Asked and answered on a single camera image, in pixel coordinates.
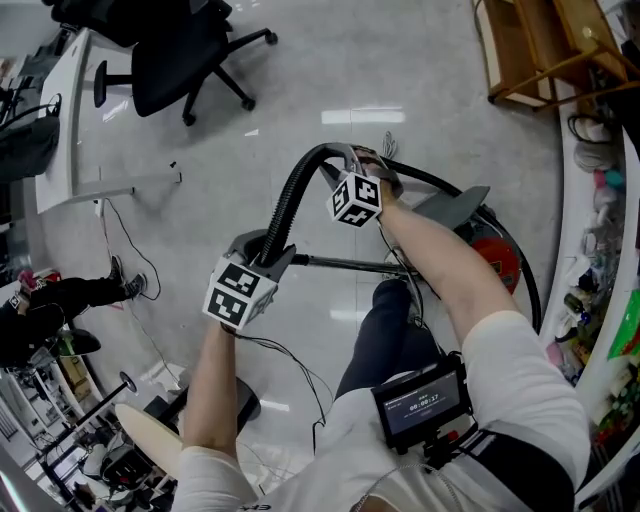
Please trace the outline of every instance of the display screen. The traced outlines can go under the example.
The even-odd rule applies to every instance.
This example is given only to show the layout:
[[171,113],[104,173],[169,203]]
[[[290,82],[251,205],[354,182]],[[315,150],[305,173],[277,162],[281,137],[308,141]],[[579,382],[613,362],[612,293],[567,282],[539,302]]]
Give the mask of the display screen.
[[392,435],[430,420],[460,403],[455,371],[406,395],[384,402]]

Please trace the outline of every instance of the white t-shirt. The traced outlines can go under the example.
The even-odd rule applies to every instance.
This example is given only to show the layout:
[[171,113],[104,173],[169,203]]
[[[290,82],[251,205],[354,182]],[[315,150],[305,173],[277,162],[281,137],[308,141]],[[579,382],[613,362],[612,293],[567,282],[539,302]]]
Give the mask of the white t-shirt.
[[[589,460],[586,416],[573,388],[547,360],[526,318],[512,311],[485,318],[467,336],[462,353],[479,427],[544,450],[577,488]],[[387,448],[371,391],[359,389],[336,400],[314,461],[266,496],[256,496],[231,457],[206,448],[186,448],[172,510],[348,512],[380,477],[421,462],[419,447],[403,456]],[[526,461],[514,461],[514,468],[519,463]],[[399,512],[528,510],[483,466],[464,455],[446,464],[440,477],[419,467],[395,471],[371,494]]]

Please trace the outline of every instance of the wooden furniture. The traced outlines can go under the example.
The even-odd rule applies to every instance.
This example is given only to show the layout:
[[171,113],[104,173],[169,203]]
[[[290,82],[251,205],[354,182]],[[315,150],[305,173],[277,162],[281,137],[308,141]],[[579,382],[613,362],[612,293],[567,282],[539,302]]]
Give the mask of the wooden furniture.
[[[473,0],[489,82],[489,101],[508,99],[546,110],[640,87],[640,69],[625,58],[596,0]],[[589,67],[616,82],[593,91]],[[556,99],[551,80],[578,91]]]

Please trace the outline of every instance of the black sneaker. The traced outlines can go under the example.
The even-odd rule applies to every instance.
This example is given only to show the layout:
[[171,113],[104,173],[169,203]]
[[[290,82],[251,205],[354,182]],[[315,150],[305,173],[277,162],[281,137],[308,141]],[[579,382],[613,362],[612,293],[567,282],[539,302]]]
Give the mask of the black sneaker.
[[124,275],[122,274],[122,260],[119,256],[111,256],[111,272],[107,279],[115,281],[118,284],[124,283]]
[[147,278],[144,274],[138,274],[131,281],[124,284],[125,299],[135,299],[147,289]]

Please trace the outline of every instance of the office chair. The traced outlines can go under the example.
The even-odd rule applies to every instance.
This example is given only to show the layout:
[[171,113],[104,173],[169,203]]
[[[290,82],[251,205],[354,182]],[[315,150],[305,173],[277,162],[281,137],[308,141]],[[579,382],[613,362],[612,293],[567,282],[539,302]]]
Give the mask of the office chair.
[[[84,6],[82,16],[77,14],[77,10],[74,11],[73,21],[76,24],[93,28],[123,46],[125,43],[137,42],[131,54],[130,75],[109,75],[107,61],[101,62],[98,66],[93,90],[96,107],[102,106],[106,101],[108,86],[130,84],[133,104],[141,117],[155,114],[183,96],[187,96],[182,113],[182,119],[187,126],[191,126],[196,121],[191,109],[204,80],[211,73],[218,75],[227,87],[240,97],[245,110],[253,110],[256,105],[255,100],[240,88],[220,64],[230,53],[261,37],[264,37],[269,45],[278,42],[278,36],[269,29],[259,30],[229,42],[227,32],[232,28],[226,18],[231,14],[232,9],[223,0],[209,0],[197,12],[187,15],[182,13],[182,9],[175,7],[176,4],[182,5],[181,2],[184,0],[43,1],[56,2],[56,7],[59,7],[58,15],[61,12],[66,14],[71,12],[69,5]],[[161,21],[157,21],[155,16],[154,21],[149,19],[145,22],[140,21],[143,17],[141,13],[146,8],[155,14],[158,9],[155,6],[158,4],[164,6],[166,3],[174,6],[169,8],[169,12],[175,14],[171,23],[162,21],[166,20],[166,16],[161,17]],[[134,9],[138,17],[136,23],[122,20],[126,6],[131,4],[137,6]],[[96,23],[97,12],[108,13],[100,18],[106,22]],[[151,27],[142,31],[140,25],[146,27],[151,25]]]
[[95,30],[124,48],[191,14],[190,0],[42,0],[72,31]]

